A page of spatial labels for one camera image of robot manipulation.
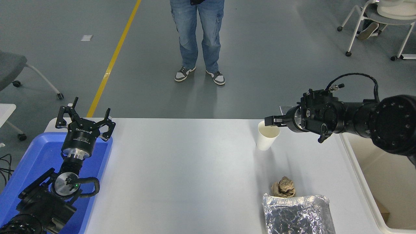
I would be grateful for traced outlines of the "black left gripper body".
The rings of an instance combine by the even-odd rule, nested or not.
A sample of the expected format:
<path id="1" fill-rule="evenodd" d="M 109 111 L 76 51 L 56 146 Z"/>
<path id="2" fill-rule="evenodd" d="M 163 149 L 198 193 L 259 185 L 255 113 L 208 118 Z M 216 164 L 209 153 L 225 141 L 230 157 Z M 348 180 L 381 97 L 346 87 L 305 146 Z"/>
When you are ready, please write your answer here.
<path id="1" fill-rule="evenodd" d="M 91 156 L 95 147 L 99 130 L 95 122 L 88 119 L 81 119 L 81 123 L 72 122 L 68 126 L 61 152 L 70 155 L 75 151 L 83 151 L 85 156 Z"/>

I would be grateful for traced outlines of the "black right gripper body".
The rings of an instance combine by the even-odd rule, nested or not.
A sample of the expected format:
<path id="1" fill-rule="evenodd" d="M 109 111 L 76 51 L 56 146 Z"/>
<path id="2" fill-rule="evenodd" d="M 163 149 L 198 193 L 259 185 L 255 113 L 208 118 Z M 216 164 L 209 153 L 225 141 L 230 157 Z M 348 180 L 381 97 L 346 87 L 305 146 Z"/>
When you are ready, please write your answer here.
<path id="1" fill-rule="evenodd" d="M 298 132 L 297 124 L 295 121 L 295 113 L 297 110 L 298 107 L 296 106 L 288 109 L 288 111 L 286 112 L 285 124 L 293 132 Z"/>

